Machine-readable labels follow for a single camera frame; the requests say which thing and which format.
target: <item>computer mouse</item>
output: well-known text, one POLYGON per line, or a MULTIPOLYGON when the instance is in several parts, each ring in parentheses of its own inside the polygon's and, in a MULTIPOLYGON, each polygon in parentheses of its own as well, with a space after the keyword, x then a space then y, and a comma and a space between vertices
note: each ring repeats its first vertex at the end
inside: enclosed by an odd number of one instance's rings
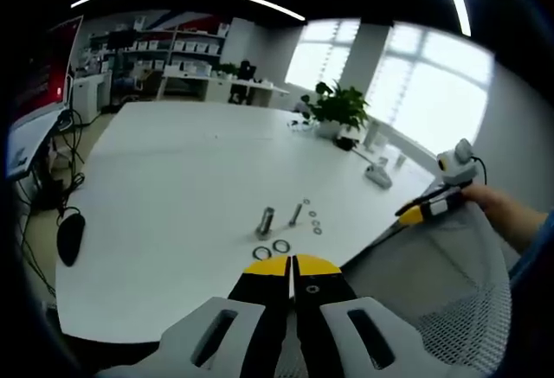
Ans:
POLYGON ((70 215, 58 228, 58 254, 63 264, 68 267, 77 260, 84 229, 85 217, 81 214, 70 215))

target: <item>white pot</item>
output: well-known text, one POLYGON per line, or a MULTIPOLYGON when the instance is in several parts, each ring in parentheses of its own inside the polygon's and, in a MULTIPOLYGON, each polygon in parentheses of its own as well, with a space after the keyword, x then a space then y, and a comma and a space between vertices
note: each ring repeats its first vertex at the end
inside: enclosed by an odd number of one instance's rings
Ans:
POLYGON ((321 138, 334 139, 340 132, 340 123, 338 121, 322 121, 315 132, 321 138))

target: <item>floor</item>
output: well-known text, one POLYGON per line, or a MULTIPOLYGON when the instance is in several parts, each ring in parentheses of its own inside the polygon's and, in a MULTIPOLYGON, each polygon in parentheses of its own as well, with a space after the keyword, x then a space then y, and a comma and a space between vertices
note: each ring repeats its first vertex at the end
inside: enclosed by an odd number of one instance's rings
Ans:
MULTIPOLYGON (((84 127, 81 137, 81 144, 79 145, 78 152, 82 158, 86 161, 90 154, 94 144, 112 121, 114 114, 100 115, 91 125, 84 127)), ((64 142, 60 139, 56 139, 58 145, 64 145, 64 142)), ((82 163, 77 161, 77 170, 82 167, 82 163)), ((62 179, 64 186, 68 185, 70 173, 69 169, 52 171, 54 179, 62 179)), ((25 239, 31 246, 33 253, 36 257, 37 263, 41 268, 46 280, 55 288, 55 264, 57 259, 56 249, 56 217, 58 213, 56 210, 33 212, 29 217, 29 222, 25 229, 25 239)), ((37 297, 47 304, 54 304, 54 298, 48 293, 46 286, 39 279, 39 277, 26 265, 29 279, 35 290, 37 297)))

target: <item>black rubber ring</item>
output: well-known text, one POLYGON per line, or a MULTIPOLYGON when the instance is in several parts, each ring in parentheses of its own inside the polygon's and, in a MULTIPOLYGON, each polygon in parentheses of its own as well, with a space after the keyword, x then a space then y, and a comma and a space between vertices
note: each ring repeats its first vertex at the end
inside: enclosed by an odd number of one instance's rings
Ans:
POLYGON ((291 251, 291 245, 288 243, 287 240, 275 240, 272 247, 274 248, 274 250, 277 252, 277 253, 281 253, 281 254, 285 254, 285 253, 288 253, 289 251, 291 251), (277 248, 277 244, 285 244, 285 251, 283 250, 280 250, 279 248, 277 248))
POLYGON ((259 261, 265 260, 265 259, 261 259, 260 257, 258 257, 258 250, 265 250, 267 252, 267 258, 266 259, 271 259, 271 250, 267 247, 264 247, 264 246, 256 247, 254 249, 254 251, 252 252, 252 257, 254 257, 255 259, 258 259, 259 261))

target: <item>person in background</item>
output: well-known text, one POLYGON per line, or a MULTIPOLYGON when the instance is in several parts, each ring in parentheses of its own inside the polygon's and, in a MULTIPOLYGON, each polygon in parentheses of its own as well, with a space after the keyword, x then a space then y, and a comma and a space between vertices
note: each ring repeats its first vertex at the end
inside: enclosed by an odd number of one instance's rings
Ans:
POLYGON ((554 315, 554 211, 538 212, 484 185, 472 184, 462 192, 521 255, 510 270, 510 336, 493 377, 547 376, 553 370, 548 348, 552 348, 554 330, 548 330, 548 325, 554 315))

